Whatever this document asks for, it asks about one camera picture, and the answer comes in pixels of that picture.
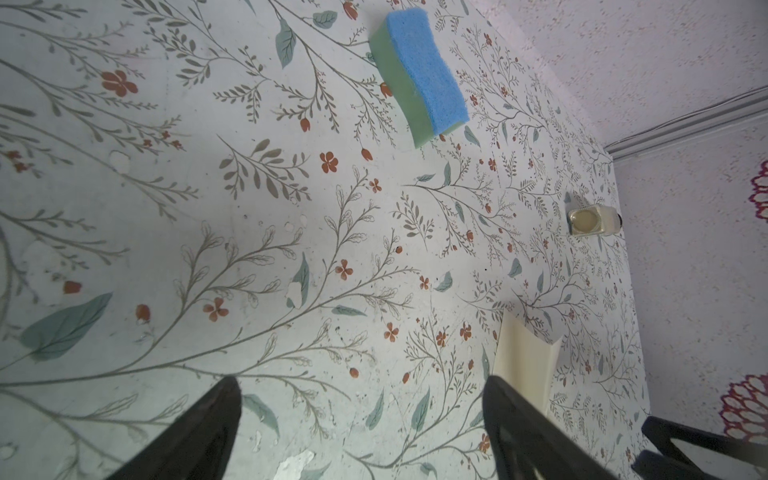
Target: small jar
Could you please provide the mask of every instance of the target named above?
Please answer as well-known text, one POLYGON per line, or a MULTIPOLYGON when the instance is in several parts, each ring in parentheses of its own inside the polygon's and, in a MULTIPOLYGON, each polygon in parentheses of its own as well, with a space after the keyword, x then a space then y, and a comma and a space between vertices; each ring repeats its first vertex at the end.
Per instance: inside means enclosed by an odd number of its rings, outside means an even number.
POLYGON ((613 235, 619 233, 623 221, 613 207, 590 205, 568 212, 568 225, 574 237, 613 235))

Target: leaf pattern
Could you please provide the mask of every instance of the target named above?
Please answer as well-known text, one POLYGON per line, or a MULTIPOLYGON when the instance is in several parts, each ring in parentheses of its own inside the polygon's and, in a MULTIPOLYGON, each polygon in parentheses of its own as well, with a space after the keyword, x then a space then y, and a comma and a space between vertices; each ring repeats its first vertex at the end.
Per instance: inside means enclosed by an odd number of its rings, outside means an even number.
POLYGON ((101 318, 111 298, 111 293, 105 293, 89 302, 52 313, 27 327, 19 340, 31 349, 33 359, 57 359, 83 339, 101 318))
POLYGON ((311 451, 304 480, 491 478, 481 393, 511 312, 563 336, 548 418, 633 478, 624 239, 564 215, 618 205, 611 159, 468 3, 418 4, 471 118, 418 151, 367 45, 413 2, 17 3, 0 421, 61 441, 0 476, 109 476, 232 375, 228 477, 311 451))

